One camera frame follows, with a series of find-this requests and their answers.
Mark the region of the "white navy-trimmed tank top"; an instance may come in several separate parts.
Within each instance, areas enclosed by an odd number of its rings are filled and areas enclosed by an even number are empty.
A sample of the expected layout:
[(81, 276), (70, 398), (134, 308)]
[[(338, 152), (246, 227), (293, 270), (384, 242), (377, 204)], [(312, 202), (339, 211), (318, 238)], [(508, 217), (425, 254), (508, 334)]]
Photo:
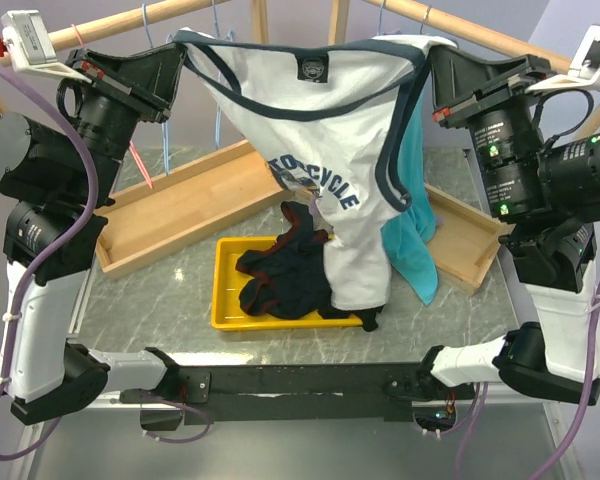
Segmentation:
[(174, 40), (187, 50), (186, 67), (276, 181), (313, 194), (333, 230), (324, 248), (333, 306), (385, 305), (398, 272), (382, 229), (411, 206), (398, 154), (430, 73), (429, 50), (449, 40), (396, 34), (299, 48), (230, 42), (186, 28)]

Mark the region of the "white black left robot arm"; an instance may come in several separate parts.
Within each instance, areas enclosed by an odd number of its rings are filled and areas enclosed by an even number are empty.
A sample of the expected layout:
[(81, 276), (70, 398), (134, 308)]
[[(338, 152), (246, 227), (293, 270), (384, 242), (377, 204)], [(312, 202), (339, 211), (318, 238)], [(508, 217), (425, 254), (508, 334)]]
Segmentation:
[(58, 86), (60, 96), (73, 93), (73, 113), (59, 97), (40, 102), (50, 125), (0, 114), (0, 194), (16, 200), (3, 247), (9, 301), (0, 397), (26, 425), (82, 410), (107, 392), (184, 397), (179, 365), (161, 350), (99, 352), (70, 342), (68, 330), (107, 223), (98, 209), (113, 204), (137, 125), (169, 118), (185, 57), (175, 44), (129, 57), (76, 50)]

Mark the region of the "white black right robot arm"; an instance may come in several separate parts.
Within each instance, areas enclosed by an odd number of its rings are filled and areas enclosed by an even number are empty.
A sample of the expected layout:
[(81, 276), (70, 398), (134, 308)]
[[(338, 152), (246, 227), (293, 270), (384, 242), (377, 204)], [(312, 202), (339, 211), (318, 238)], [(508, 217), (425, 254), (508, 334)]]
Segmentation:
[(419, 389), (440, 398), (452, 386), (495, 381), (532, 398), (595, 405), (600, 132), (567, 144), (542, 135), (544, 106), (560, 93), (546, 59), (487, 61), (437, 46), (430, 62), (435, 121), (470, 133), (490, 213), (511, 226), (499, 243), (538, 318), (491, 342), (432, 348)]

